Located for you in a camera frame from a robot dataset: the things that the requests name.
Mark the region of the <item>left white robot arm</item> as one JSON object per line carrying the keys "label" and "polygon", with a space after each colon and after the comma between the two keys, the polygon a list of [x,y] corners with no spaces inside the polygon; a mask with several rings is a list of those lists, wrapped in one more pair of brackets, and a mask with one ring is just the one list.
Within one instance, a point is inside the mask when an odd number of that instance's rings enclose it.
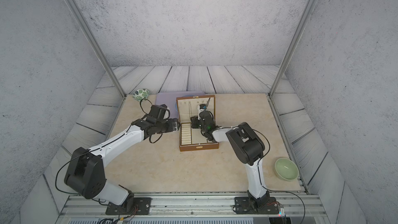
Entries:
{"label": "left white robot arm", "polygon": [[148,114],[133,121],[121,133],[91,148],[76,149],[65,164],[65,185],[73,190],[74,195],[107,201],[127,213],[132,211],[133,192],[107,180],[105,168],[133,145],[151,140],[155,134],[162,136],[176,132],[180,126],[178,119],[170,117],[166,105],[152,105]]}

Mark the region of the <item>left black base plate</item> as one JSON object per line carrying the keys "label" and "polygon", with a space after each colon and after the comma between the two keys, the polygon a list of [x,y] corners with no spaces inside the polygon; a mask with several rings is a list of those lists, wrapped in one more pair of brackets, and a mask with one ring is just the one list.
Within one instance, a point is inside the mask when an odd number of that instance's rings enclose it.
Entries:
{"label": "left black base plate", "polygon": [[109,203],[106,215],[149,215],[151,198],[129,197],[121,205]]}

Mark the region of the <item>pale green bowl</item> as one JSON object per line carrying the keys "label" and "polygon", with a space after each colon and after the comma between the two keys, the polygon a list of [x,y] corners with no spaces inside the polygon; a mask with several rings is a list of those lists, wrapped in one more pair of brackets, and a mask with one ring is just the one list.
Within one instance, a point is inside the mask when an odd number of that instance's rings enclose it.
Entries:
{"label": "pale green bowl", "polygon": [[274,164],[274,170],[276,175],[285,181],[296,180],[299,176],[296,164],[288,158],[277,159]]}

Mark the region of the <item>green leaf pattern bowl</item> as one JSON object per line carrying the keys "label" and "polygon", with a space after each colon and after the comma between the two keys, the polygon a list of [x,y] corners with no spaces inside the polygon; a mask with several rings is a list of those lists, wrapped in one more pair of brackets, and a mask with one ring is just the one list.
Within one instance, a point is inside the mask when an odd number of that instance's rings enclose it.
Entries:
{"label": "green leaf pattern bowl", "polygon": [[133,98],[137,101],[141,101],[143,99],[147,99],[149,96],[149,90],[145,88],[137,89],[132,94]]}

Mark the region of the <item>left aluminium frame post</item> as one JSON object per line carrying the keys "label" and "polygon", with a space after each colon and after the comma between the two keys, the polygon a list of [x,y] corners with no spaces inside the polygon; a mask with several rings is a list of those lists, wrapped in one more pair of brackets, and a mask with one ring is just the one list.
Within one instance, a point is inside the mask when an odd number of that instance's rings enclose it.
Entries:
{"label": "left aluminium frame post", "polygon": [[119,94],[123,99],[126,98],[126,93],[123,90],[122,86],[119,83],[119,80],[117,79],[116,75],[114,74],[112,68],[110,67],[102,49],[100,48],[95,36],[93,35],[86,19],[84,18],[81,10],[79,9],[77,3],[75,0],[64,0],[66,3],[68,9],[72,13],[73,17],[77,21],[80,29],[82,30],[86,40],[88,41],[89,45],[93,49],[97,59],[101,63],[102,67],[104,68],[106,74],[109,76],[111,82],[114,84],[116,89],[118,90]]}

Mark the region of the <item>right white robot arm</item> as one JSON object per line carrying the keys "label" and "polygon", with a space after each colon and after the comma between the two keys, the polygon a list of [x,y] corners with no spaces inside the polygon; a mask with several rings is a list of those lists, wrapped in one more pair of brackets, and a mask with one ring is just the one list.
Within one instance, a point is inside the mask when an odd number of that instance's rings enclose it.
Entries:
{"label": "right white robot arm", "polygon": [[235,155],[245,166],[248,196],[235,198],[233,211],[236,214],[285,216],[283,206],[270,195],[270,190],[266,187],[262,168],[266,156],[265,145],[256,130],[246,122],[235,127],[217,126],[212,114],[206,110],[191,118],[191,127],[200,129],[202,136],[210,142],[229,142]]}

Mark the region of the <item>right aluminium frame post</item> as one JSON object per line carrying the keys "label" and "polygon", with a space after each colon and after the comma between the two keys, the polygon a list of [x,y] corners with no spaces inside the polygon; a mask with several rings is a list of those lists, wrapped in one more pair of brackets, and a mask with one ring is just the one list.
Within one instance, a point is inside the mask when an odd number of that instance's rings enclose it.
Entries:
{"label": "right aluminium frame post", "polygon": [[305,7],[304,7],[304,10],[303,10],[302,15],[300,17],[300,20],[298,22],[298,25],[297,25],[296,30],[294,32],[294,35],[293,35],[293,37],[291,39],[289,47],[288,47],[288,49],[287,49],[287,51],[285,53],[285,56],[284,56],[284,58],[283,58],[283,60],[282,60],[282,62],[280,64],[280,67],[279,67],[278,73],[276,75],[276,78],[274,80],[274,83],[273,83],[273,85],[271,87],[271,90],[270,90],[270,92],[268,94],[268,97],[270,99],[276,93],[277,88],[278,88],[278,86],[279,86],[279,84],[280,84],[280,82],[282,80],[282,77],[283,77],[284,73],[286,72],[286,70],[288,68],[288,65],[289,65],[289,63],[290,63],[290,61],[292,59],[293,53],[294,53],[294,51],[295,51],[295,49],[296,49],[296,47],[297,47],[297,45],[298,45],[298,43],[300,41],[300,38],[301,38],[304,30],[305,30],[305,26],[306,26],[308,20],[310,19],[310,16],[311,16],[311,14],[312,14],[312,12],[314,10],[316,2],[317,2],[317,0],[308,0],[306,5],[305,5]]}

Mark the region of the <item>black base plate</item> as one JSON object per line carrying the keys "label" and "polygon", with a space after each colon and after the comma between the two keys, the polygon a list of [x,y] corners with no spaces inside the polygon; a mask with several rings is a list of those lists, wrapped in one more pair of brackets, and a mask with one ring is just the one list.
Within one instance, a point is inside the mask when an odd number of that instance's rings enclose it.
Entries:
{"label": "black base plate", "polygon": [[129,197],[121,205],[109,203],[106,215],[149,215],[151,198]]}
{"label": "black base plate", "polygon": [[253,199],[250,197],[235,197],[233,212],[236,214],[280,215],[280,207],[274,197]]}

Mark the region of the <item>lilac plastic tray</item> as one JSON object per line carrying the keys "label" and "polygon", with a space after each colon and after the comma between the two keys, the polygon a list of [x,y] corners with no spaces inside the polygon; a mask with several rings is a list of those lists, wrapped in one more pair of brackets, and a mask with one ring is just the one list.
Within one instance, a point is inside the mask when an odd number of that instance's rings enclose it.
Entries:
{"label": "lilac plastic tray", "polygon": [[205,95],[203,91],[178,91],[178,92],[160,92],[157,94],[155,105],[166,105],[172,114],[178,114],[177,98],[193,97]]}

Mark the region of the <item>brown wooden jewelry box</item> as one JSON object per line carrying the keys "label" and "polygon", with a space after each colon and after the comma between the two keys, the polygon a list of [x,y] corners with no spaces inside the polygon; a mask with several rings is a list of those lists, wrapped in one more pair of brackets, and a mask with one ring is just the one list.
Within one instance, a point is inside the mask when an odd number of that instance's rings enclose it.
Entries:
{"label": "brown wooden jewelry box", "polygon": [[178,97],[177,110],[180,126],[179,150],[197,151],[218,149],[212,133],[216,124],[215,95]]}

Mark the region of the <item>aluminium frame post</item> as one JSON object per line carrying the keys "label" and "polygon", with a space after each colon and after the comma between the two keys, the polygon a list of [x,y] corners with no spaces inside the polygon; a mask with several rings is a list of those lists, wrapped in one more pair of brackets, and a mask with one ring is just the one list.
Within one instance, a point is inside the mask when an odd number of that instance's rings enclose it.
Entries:
{"label": "aluminium frame post", "polygon": [[273,83],[273,85],[271,87],[271,90],[270,90],[270,92],[268,94],[268,97],[270,99],[276,93],[277,88],[278,88],[278,86],[279,86],[279,84],[280,84],[280,82],[282,80],[282,77],[283,77],[284,73],[286,72],[286,70],[288,68],[288,65],[289,65],[289,63],[290,63],[290,61],[292,59],[293,53],[294,53],[294,51],[295,51],[295,49],[296,49],[296,47],[297,47],[297,45],[298,45],[298,43],[300,41],[300,38],[301,38],[304,30],[305,30],[305,26],[306,26],[308,20],[310,19],[310,16],[311,16],[311,14],[312,14],[312,12],[314,10],[316,2],[317,2],[317,0],[308,0],[306,5],[305,5],[305,7],[304,7],[304,10],[303,10],[302,15],[300,17],[300,20],[298,22],[298,25],[297,25],[296,30],[294,32],[294,35],[293,35],[293,37],[291,39],[289,47],[288,47],[288,49],[287,49],[287,51],[285,53],[285,56],[284,56],[284,58],[283,58],[283,60],[282,60],[282,62],[280,64],[280,67],[279,67],[278,73],[276,75],[276,78],[274,80],[274,83]]}
{"label": "aluminium frame post", "polygon": [[73,17],[77,21],[80,29],[82,30],[86,40],[88,41],[89,45],[93,49],[97,59],[101,63],[102,67],[104,68],[106,74],[109,76],[111,82],[114,84],[116,89],[118,90],[119,94],[123,99],[126,98],[126,93],[123,90],[122,86],[119,83],[119,80],[117,79],[116,75],[114,74],[112,68],[110,67],[102,49],[100,48],[95,36],[93,35],[86,19],[84,18],[81,10],[79,9],[77,3],[75,0],[64,0],[66,3],[68,9],[72,13]]}

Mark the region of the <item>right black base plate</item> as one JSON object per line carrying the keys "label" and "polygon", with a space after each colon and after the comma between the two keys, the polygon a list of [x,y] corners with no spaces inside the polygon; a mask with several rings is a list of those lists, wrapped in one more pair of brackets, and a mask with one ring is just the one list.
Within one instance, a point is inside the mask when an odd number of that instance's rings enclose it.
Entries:
{"label": "right black base plate", "polygon": [[280,215],[280,207],[274,197],[253,199],[250,197],[235,197],[233,212],[236,214]]}

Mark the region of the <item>aluminium mounting rail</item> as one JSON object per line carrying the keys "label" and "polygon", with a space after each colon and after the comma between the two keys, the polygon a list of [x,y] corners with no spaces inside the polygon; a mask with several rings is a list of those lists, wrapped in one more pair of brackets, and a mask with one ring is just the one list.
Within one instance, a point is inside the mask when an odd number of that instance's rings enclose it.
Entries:
{"label": "aluminium mounting rail", "polygon": [[[236,198],[246,197],[243,192],[216,193],[137,193],[135,198],[149,198],[146,215],[137,213],[138,218],[238,218],[235,213]],[[293,224],[328,224],[329,218],[318,195],[271,193],[282,206],[282,215]],[[72,196],[66,201],[58,224],[68,224],[75,219],[105,219],[107,207],[93,200]]]}

